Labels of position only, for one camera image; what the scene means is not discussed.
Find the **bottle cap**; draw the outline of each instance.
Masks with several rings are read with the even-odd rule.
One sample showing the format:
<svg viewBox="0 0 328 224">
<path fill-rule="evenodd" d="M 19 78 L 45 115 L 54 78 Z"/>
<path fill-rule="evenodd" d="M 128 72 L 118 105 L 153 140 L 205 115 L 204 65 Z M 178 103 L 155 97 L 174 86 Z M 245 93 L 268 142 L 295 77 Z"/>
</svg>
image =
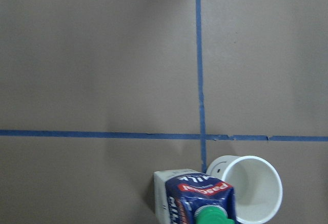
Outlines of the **bottle cap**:
<svg viewBox="0 0 328 224">
<path fill-rule="evenodd" d="M 216 206 L 208 206 L 203 208 L 196 216 L 197 224 L 235 224 L 228 219 L 225 212 Z"/>
</svg>

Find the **blue line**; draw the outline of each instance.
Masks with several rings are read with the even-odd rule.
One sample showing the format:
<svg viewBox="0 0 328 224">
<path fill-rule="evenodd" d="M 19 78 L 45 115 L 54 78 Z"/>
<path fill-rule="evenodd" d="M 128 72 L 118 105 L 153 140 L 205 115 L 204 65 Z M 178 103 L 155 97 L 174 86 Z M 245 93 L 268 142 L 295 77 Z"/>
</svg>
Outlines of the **blue line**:
<svg viewBox="0 0 328 224">
<path fill-rule="evenodd" d="M 200 151 L 201 169 L 206 172 L 206 126 L 203 93 L 203 65 L 201 45 L 201 0 L 196 0 L 196 39 L 197 39 L 197 71 L 198 71 L 198 97 L 199 97 L 199 121 L 200 121 Z"/>
<path fill-rule="evenodd" d="M 181 139 L 199 140 L 200 134 L 184 133 L 121 133 L 121 132 L 83 132 L 83 131 L 35 131 L 0 130 L 0 136 L 19 137 L 72 137 L 72 138 L 143 138 L 143 139 Z M 255 141 L 313 141 L 328 142 L 328 136 L 272 136 L 207 134 L 206 140 L 255 140 Z"/>
</svg>

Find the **white cup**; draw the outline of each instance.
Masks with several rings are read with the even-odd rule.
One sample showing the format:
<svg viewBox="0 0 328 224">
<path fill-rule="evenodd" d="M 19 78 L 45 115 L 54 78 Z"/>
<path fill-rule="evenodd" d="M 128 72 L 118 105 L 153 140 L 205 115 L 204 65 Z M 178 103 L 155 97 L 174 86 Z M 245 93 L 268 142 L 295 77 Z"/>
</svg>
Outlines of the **white cup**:
<svg viewBox="0 0 328 224">
<path fill-rule="evenodd" d="M 234 187 L 238 222 L 262 224 L 279 210 L 281 180 L 266 160 L 257 156 L 221 156 L 210 164 L 206 173 Z"/>
</svg>

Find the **milk carton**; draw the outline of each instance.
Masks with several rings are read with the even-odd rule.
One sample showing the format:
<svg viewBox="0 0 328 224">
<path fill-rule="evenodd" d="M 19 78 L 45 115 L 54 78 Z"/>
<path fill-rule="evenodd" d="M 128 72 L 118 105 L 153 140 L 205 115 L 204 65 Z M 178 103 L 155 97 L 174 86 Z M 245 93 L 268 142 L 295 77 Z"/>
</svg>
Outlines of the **milk carton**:
<svg viewBox="0 0 328 224">
<path fill-rule="evenodd" d="M 237 224 L 234 188 L 191 169 L 154 173 L 155 211 L 161 224 Z"/>
</svg>

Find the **red logo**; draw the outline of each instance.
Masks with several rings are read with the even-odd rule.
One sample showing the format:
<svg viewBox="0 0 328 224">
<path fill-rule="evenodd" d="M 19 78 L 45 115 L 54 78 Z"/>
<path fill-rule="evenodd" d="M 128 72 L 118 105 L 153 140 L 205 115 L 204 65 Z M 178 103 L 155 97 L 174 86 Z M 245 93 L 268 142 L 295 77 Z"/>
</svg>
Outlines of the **red logo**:
<svg viewBox="0 0 328 224">
<path fill-rule="evenodd" d="M 225 191 L 226 189 L 231 188 L 232 186 L 229 185 L 228 183 L 221 181 L 212 187 L 208 187 L 204 189 L 195 188 L 188 184 L 179 184 L 178 187 L 180 191 L 183 192 L 198 192 L 206 196 L 212 196 L 218 192 Z"/>
</svg>

